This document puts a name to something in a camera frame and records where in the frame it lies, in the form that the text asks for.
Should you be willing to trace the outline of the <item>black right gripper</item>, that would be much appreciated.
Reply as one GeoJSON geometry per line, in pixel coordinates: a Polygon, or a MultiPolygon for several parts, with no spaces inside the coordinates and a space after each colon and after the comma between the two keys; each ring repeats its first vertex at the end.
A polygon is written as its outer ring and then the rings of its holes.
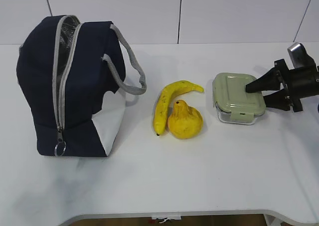
{"type": "Polygon", "coordinates": [[[283,111],[303,111],[301,99],[319,94],[319,69],[315,66],[289,69],[284,59],[275,61],[275,67],[245,87],[247,93],[276,91],[263,96],[267,108],[283,111]]]}

